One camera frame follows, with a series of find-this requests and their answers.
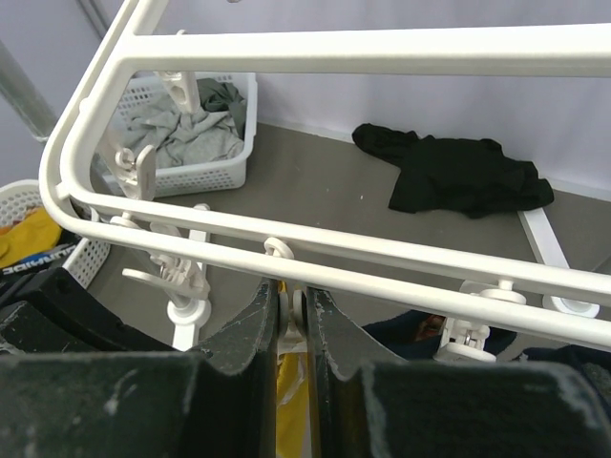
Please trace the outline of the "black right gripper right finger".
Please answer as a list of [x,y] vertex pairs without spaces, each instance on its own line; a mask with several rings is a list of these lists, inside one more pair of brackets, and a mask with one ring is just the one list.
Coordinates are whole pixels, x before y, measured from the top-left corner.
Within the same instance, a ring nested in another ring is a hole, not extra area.
[[314,456],[609,455],[609,406],[571,365],[408,361],[327,291],[305,297]]

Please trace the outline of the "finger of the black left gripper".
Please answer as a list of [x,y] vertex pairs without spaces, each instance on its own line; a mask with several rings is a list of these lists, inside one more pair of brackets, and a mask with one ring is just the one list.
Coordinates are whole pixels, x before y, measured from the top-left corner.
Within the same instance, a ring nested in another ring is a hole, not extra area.
[[124,323],[64,268],[1,280],[1,315],[20,302],[53,327],[98,351],[170,351],[172,347]]

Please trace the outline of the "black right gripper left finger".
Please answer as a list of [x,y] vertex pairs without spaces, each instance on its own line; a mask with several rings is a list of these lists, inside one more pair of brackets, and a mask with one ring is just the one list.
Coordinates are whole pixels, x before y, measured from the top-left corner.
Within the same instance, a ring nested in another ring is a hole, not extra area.
[[271,457],[277,284],[186,352],[96,351],[30,302],[1,313],[5,457]]

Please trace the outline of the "yellow bear sock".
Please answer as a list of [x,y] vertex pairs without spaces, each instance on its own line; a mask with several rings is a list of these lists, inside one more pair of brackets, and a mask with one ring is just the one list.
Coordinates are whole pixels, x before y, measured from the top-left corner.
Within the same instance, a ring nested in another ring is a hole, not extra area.
[[42,207],[32,208],[13,226],[1,228],[1,267],[54,248],[62,234],[61,227]]
[[306,435],[308,378],[306,340],[292,318],[286,283],[279,282],[281,329],[276,374],[277,457],[301,457]]

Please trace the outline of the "black blue patterned sock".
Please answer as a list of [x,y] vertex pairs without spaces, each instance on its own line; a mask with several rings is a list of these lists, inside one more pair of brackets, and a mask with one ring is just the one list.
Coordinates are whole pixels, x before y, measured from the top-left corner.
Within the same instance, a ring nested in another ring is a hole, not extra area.
[[10,295],[36,274],[50,268],[61,267],[73,253],[78,242],[61,243],[53,249],[30,255],[16,263],[1,268],[1,307]]

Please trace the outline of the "navy santa sock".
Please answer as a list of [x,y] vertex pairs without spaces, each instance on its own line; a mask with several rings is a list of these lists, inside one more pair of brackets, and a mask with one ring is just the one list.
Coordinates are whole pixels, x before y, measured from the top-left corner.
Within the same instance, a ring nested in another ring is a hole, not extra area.
[[411,310],[369,323],[363,329],[382,346],[408,361],[432,360],[440,346],[445,318]]

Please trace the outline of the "white clip sock hanger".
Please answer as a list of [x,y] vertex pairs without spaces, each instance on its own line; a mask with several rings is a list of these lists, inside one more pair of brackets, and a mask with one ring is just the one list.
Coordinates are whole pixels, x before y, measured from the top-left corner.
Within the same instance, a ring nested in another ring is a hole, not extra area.
[[[160,24],[202,33],[606,22],[606,1],[173,1]],[[515,214],[469,219],[392,211],[399,171],[350,140],[360,124],[488,137],[553,184],[546,208],[573,268],[610,254],[610,82],[606,78],[261,74],[258,132],[238,189],[174,198],[242,216],[531,261]]]

